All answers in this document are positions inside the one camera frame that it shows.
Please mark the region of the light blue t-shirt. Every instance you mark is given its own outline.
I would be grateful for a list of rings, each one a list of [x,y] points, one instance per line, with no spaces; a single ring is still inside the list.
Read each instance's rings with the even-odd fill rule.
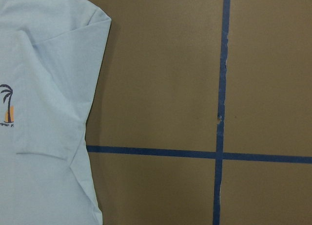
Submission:
[[[0,0],[0,222],[100,225],[86,121],[111,18],[88,0]]]

